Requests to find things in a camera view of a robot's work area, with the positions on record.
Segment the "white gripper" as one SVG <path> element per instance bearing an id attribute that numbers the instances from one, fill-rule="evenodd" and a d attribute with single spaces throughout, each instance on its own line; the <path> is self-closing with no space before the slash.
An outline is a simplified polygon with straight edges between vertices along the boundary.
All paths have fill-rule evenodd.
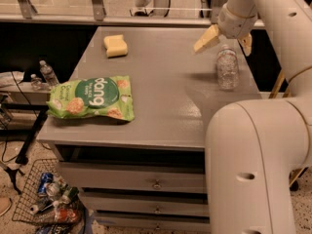
<path id="1" fill-rule="evenodd" d="M 228 39 L 238 39 L 243 52 L 248 57 L 252 52 L 253 38 L 250 31 L 257 20 L 257 10 L 252 6 L 243 16 L 232 12 L 225 3 L 219 12 L 217 24 L 211 25 L 193 46 L 195 53 L 200 53 L 207 48 L 219 43 L 219 34 Z"/>

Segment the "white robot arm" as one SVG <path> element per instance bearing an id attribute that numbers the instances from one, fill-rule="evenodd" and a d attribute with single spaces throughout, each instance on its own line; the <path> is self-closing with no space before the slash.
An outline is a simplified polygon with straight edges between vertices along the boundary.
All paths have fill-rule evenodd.
<path id="1" fill-rule="evenodd" d="M 291 94 L 233 102 L 212 117 L 205 144 L 211 234 L 295 234 L 289 175 L 312 160 L 312 19 L 304 0 L 227 0 L 194 49 L 219 35 L 245 41 L 257 20 Z"/>

